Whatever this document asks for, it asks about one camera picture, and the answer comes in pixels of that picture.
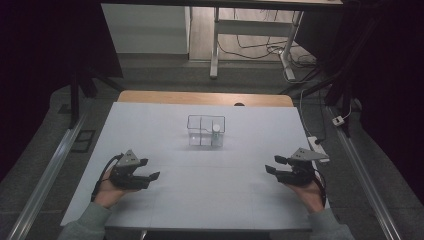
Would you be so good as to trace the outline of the wooden table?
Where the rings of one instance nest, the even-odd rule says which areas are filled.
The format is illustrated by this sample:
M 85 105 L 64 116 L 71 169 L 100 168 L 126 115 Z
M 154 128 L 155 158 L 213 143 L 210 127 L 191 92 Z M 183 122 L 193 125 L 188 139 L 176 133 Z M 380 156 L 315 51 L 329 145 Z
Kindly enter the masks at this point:
M 287 95 L 136 90 L 122 91 L 118 97 L 118 102 L 219 106 L 234 106 L 235 103 L 240 102 L 248 107 L 294 106 L 292 99 Z

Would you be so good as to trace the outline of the person's right hand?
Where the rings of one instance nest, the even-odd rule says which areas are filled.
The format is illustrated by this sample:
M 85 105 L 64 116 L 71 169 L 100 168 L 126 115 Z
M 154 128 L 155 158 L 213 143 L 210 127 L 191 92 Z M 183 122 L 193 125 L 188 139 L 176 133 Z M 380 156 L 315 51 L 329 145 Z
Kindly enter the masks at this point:
M 287 184 L 287 187 L 298 196 L 310 214 L 324 210 L 320 188 L 314 181 L 304 186 Z

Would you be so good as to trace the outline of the white cabinet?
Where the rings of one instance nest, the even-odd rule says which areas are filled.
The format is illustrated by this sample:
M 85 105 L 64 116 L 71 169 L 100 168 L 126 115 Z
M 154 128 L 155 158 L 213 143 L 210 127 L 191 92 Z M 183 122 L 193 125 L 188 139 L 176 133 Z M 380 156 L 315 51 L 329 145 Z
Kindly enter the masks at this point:
M 101 7 L 118 53 L 189 53 L 189 7 L 129 4 Z

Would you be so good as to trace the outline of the white green glue stick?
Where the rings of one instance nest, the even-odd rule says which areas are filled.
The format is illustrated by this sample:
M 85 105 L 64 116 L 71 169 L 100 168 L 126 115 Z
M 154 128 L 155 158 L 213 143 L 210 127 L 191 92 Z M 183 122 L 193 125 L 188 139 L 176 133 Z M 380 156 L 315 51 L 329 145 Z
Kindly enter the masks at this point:
M 221 127 L 219 124 L 214 124 L 212 126 L 212 138 L 211 145 L 212 146 L 220 146 L 221 145 Z

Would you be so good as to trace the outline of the dark curtain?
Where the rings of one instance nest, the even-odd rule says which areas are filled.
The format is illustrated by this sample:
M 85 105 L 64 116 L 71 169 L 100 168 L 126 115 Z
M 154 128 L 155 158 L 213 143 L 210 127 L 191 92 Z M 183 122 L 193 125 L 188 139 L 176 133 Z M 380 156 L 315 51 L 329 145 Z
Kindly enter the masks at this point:
M 342 0 L 378 25 L 360 54 L 352 98 L 361 124 L 424 204 L 424 0 Z
M 0 0 L 0 181 L 49 109 L 50 96 L 77 80 L 120 77 L 102 0 Z

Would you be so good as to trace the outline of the black metal stand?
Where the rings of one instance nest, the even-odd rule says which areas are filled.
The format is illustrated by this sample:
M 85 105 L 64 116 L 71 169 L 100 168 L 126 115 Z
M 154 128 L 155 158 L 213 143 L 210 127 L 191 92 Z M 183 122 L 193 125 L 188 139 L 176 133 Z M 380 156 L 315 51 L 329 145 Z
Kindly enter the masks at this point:
M 93 67 L 84 67 L 74 70 L 70 75 L 70 129 L 74 129 L 80 119 L 79 90 L 82 90 L 83 94 L 88 98 L 94 98 L 97 95 L 97 88 L 95 87 L 94 79 L 100 80 L 119 93 L 125 90 L 123 86 Z
M 324 103 L 333 106 L 342 99 L 341 113 L 346 117 L 342 129 L 350 136 L 352 82 L 357 76 L 360 54 L 378 22 L 377 16 L 368 13 L 305 12 L 296 39 L 316 54 L 318 63 L 299 83 L 285 88 L 280 95 L 289 94 L 299 99 L 330 86 Z

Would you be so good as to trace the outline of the black floor frame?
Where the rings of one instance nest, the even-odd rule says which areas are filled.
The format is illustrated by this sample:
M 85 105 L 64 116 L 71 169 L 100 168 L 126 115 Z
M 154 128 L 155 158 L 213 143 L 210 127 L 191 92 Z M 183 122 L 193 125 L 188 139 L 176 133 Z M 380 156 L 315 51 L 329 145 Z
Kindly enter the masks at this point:
M 71 148 L 74 153 L 87 153 L 94 140 L 95 130 L 81 130 Z

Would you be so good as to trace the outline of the metal floor rail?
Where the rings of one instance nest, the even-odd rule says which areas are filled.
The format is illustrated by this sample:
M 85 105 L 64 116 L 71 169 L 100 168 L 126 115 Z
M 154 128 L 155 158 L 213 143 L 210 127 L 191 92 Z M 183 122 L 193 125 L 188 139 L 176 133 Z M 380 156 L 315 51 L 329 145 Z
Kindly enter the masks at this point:
M 81 130 L 81 127 L 86 121 L 88 112 L 88 108 L 83 109 L 80 118 L 76 121 L 75 125 L 65 132 L 64 137 L 56 148 L 49 164 L 35 186 L 35 189 L 31 193 L 29 200 L 26 202 L 6 240 L 25 240 L 58 176 L 58 173 L 60 172 L 60 169 L 64 164 L 64 161 L 67 158 L 67 155 L 71 150 L 74 141 L 76 140 L 77 135 Z
M 325 116 L 329 118 L 330 122 L 332 121 L 334 113 L 331 107 L 325 108 Z M 386 203 L 377 190 L 377 186 L 363 161 L 358 147 L 340 126 L 335 126 L 331 122 L 331 128 L 336 132 L 337 138 L 349 159 L 355 176 L 367 197 L 369 205 L 374 211 L 385 238 L 387 240 L 403 240 L 402 234 L 390 214 Z

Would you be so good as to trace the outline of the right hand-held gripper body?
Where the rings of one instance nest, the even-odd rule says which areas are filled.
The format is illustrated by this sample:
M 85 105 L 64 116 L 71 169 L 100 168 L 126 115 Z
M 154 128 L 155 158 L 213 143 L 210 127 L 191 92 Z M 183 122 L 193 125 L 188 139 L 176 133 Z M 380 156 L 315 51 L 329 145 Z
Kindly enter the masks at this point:
M 327 159 L 328 155 L 323 155 L 312 150 L 299 148 L 288 159 L 291 171 L 279 171 L 277 180 L 284 184 L 294 186 L 308 185 L 315 179 L 315 169 L 312 162 L 315 160 Z

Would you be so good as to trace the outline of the person's left hand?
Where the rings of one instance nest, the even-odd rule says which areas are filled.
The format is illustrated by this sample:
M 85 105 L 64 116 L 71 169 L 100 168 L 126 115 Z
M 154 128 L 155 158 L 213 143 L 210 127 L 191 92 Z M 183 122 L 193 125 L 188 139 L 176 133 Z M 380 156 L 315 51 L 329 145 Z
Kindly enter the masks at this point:
M 119 202 L 119 200 L 129 194 L 130 190 L 123 190 L 115 187 L 108 177 L 100 182 L 99 191 L 94 198 L 94 203 L 109 209 Z

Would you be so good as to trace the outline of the white board table cover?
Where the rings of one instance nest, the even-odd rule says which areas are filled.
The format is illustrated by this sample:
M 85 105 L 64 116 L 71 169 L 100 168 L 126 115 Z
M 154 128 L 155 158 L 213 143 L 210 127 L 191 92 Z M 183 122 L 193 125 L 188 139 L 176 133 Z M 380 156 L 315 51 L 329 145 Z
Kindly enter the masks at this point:
M 193 146 L 191 115 L 222 116 L 223 144 Z M 149 187 L 124 196 L 110 227 L 148 230 L 273 231 L 307 229 L 308 212 L 296 194 L 266 172 L 277 155 L 308 145 L 294 107 L 113 104 L 63 221 L 78 219 L 95 182 L 115 155 L 132 150 L 147 159 Z

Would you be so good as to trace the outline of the clear plastic organizer box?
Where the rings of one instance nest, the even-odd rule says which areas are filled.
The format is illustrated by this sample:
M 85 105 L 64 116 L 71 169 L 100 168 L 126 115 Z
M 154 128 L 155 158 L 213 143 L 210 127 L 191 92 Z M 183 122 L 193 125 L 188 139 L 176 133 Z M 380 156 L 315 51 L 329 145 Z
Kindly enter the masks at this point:
M 219 124 L 221 127 L 221 145 L 212 146 L 212 126 Z M 222 147 L 226 132 L 226 118 L 214 115 L 189 115 L 187 118 L 187 132 L 190 146 Z

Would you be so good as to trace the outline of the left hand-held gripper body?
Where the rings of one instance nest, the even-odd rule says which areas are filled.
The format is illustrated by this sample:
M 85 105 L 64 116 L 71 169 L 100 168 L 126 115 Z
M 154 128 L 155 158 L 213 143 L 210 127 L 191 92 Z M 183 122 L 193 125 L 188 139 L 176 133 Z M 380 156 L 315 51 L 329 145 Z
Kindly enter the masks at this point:
M 123 190 L 147 189 L 150 182 L 148 176 L 135 176 L 134 172 L 140 168 L 139 160 L 132 150 L 128 150 L 112 167 L 109 175 L 111 183 Z

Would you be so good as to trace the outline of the white power strip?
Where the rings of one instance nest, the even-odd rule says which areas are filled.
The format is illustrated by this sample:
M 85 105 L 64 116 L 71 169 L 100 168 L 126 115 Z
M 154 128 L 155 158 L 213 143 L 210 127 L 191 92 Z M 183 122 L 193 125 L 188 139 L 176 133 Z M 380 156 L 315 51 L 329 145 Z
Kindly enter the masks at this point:
M 324 148 L 321 146 L 319 139 L 315 136 L 311 136 L 307 138 L 310 148 L 320 154 L 327 155 Z

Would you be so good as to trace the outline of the white desk frame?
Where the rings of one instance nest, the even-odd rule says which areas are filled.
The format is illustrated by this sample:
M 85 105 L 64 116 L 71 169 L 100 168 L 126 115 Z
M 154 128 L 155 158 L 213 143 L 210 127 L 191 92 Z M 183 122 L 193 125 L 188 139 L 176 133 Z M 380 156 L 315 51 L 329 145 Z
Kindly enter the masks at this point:
M 218 76 L 218 38 L 220 35 L 246 35 L 246 36 L 268 36 L 268 37 L 285 37 L 287 42 L 282 50 L 278 51 L 278 56 L 283 66 L 285 77 L 289 81 L 295 80 L 295 74 L 289 63 L 289 54 L 293 45 L 300 21 L 302 11 L 294 11 L 292 20 L 287 22 L 266 22 L 266 21 L 249 21 L 235 19 L 220 19 L 220 9 L 214 8 L 214 25 L 213 25 L 213 46 L 211 52 L 210 78 L 216 79 Z

